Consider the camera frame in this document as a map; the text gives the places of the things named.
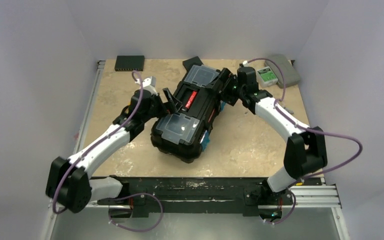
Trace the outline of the black plastic toolbox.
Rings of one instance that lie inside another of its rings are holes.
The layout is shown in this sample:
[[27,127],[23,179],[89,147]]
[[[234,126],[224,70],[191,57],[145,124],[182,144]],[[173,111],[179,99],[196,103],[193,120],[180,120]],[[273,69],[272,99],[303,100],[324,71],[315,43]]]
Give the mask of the black plastic toolbox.
[[210,141],[213,123],[224,108],[222,90],[231,76],[227,68],[192,65],[174,92],[179,109],[152,126],[152,145],[188,164],[199,158]]

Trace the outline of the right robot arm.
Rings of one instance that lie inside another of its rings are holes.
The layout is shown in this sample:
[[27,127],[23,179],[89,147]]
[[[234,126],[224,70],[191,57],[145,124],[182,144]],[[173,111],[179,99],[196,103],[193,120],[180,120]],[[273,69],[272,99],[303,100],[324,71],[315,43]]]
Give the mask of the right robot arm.
[[268,123],[285,141],[283,167],[263,182],[260,196],[268,204],[280,198],[281,192],[302,177],[324,168],[327,150],[324,132],[294,118],[267,90],[259,88],[254,68],[240,67],[236,74],[223,68],[221,98],[229,105],[241,100],[242,105]]

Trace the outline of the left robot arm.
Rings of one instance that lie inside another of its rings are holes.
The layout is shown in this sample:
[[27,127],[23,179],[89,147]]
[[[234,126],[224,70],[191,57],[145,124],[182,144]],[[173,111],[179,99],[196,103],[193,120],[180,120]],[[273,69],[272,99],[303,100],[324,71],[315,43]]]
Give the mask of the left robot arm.
[[168,88],[163,89],[167,99],[163,102],[158,93],[146,89],[136,90],[119,116],[108,129],[85,149],[69,158],[55,158],[49,170],[45,194],[52,200],[52,211],[61,214],[66,210],[78,213],[92,201],[97,186],[90,179],[97,168],[115,151],[137,137],[152,118],[162,118],[181,110],[182,102]]

